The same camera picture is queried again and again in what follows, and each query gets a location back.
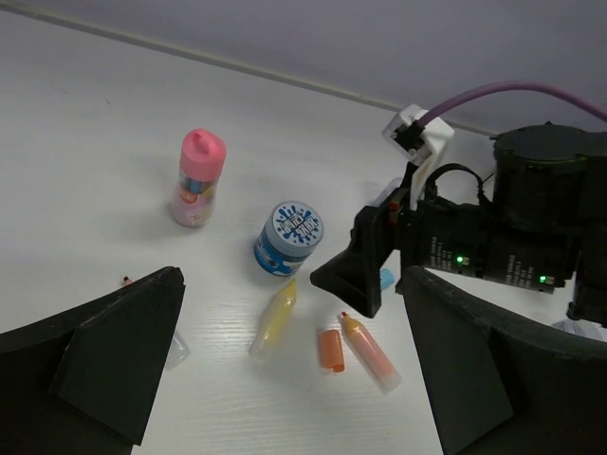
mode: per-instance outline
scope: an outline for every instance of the gray wall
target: gray wall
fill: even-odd
[[[600,0],[26,0],[78,21],[424,107],[530,79],[607,103]],[[604,129],[544,95],[501,94],[450,117],[499,131],[553,120]]]

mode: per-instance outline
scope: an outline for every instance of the white connector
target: white connector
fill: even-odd
[[[426,179],[440,165],[449,142],[455,136],[455,131],[441,118],[432,120],[423,133],[421,140],[423,144],[420,147],[405,150],[395,140],[397,131],[402,127],[409,127],[411,124],[420,119],[428,111],[422,109],[416,104],[412,104],[400,111],[390,121],[388,126],[383,130],[382,135],[397,149],[405,158],[411,161],[415,166],[418,166],[413,176],[411,185],[410,208],[417,208],[417,200],[422,196]]]

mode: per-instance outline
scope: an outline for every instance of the orange tube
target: orange tube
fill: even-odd
[[[319,357],[321,366],[333,373],[345,370],[341,336],[337,330],[327,330],[319,334]]]

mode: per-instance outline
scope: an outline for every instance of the clear plastic object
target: clear plastic object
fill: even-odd
[[[343,336],[376,378],[381,391],[390,393],[396,389],[402,378],[365,326],[350,318],[347,313],[341,313],[340,322]]]
[[[169,348],[169,353],[167,354],[167,361],[164,363],[164,369],[172,370],[189,356],[190,348],[179,332],[175,330],[173,339],[171,340],[171,347]]]
[[[597,339],[598,341],[604,341],[603,336],[600,334],[597,326],[587,320],[571,320],[568,318],[555,322],[552,324],[552,327],[563,330],[568,334],[577,335],[578,337],[586,337]]]
[[[259,330],[250,346],[250,355],[259,360],[266,360],[269,357],[280,341],[296,300],[295,280],[291,280],[287,286],[274,295],[264,311]]]

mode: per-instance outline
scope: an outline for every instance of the pink bottle cap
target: pink bottle cap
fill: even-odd
[[[206,130],[190,131],[181,144],[179,167],[191,179],[212,182],[219,178],[226,160],[226,144]]]

